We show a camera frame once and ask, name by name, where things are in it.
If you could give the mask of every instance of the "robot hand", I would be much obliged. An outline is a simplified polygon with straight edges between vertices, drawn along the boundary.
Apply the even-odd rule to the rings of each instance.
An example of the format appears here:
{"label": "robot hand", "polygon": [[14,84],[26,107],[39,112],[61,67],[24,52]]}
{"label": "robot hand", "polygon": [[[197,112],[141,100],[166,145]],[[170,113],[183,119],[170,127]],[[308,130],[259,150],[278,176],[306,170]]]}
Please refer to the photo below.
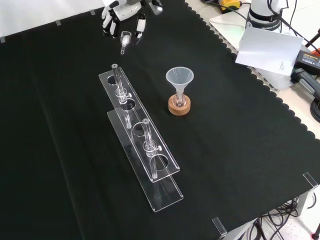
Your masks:
{"label": "robot hand", "polygon": [[105,6],[101,18],[104,20],[103,34],[105,36],[118,37],[120,22],[130,19],[134,15],[137,17],[137,27],[133,35],[139,40],[146,27],[146,16],[142,12],[145,5],[149,4],[155,15],[163,11],[160,0],[102,0]]}

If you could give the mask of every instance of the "black tablecloth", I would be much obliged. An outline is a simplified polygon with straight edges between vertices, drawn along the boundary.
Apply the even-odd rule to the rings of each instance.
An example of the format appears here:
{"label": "black tablecloth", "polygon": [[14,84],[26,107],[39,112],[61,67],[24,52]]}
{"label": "black tablecloth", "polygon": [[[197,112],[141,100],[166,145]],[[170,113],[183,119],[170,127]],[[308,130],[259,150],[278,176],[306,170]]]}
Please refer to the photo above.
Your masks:
{"label": "black tablecloth", "polygon": [[[120,55],[101,9],[6,37],[0,45],[0,238],[198,240],[230,231],[320,182],[319,141],[182,0],[147,14]],[[135,21],[121,30],[134,28]],[[98,75],[121,66],[181,171],[184,199],[153,213],[108,119]],[[165,74],[188,67],[186,116]]]}

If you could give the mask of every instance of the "robot finger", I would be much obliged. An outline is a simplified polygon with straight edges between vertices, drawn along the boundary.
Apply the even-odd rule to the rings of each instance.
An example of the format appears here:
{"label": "robot finger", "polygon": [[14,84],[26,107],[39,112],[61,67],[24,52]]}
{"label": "robot finger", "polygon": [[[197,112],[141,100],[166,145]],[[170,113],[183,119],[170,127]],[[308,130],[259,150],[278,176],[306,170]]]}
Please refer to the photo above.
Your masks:
{"label": "robot finger", "polygon": [[107,16],[107,13],[108,13],[108,9],[105,7],[102,11],[102,14],[101,14],[101,18],[104,20]]}
{"label": "robot finger", "polygon": [[110,34],[115,39],[118,36],[119,23],[117,20],[113,20],[110,27]]}
{"label": "robot finger", "polygon": [[102,24],[103,29],[110,27],[111,21],[112,21],[112,16],[110,12],[107,11],[105,20],[103,21],[103,24]]}
{"label": "robot finger", "polygon": [[138,41],[141,39],[145,28],[146,28],[146,16],[144,13],[140,13],[138,16],[138,22],[136,26],[136,31],[134,32],[135,37],[138,39]]}

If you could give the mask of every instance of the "clear acrylic rack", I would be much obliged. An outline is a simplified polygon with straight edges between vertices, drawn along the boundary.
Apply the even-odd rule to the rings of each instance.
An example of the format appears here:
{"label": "clear acrylic rack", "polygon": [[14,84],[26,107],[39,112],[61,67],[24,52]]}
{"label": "clear acrylic rack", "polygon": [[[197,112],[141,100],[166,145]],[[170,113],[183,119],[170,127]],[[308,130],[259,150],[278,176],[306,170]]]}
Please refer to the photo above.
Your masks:
{"label": "clear acrylic rack", "polygon": [[183,199],[172,175],[180,168],[122,68],[99,75],[114,110],[108,117],[154,212]]}

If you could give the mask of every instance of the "yellow device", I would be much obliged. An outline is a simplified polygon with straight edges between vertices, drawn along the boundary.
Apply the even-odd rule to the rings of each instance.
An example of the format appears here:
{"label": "yellow device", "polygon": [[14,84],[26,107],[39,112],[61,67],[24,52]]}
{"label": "yellow device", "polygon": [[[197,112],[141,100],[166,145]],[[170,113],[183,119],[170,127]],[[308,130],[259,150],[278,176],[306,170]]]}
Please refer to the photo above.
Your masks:
{"label": "yellow device", "polygon": [[[219,0],[219,4],[231,8],[233,10],[238,10],[241,7],[241,2],[239,0]],[[230,12],[223,6],[219,6],[221,13],[225,14]]]}

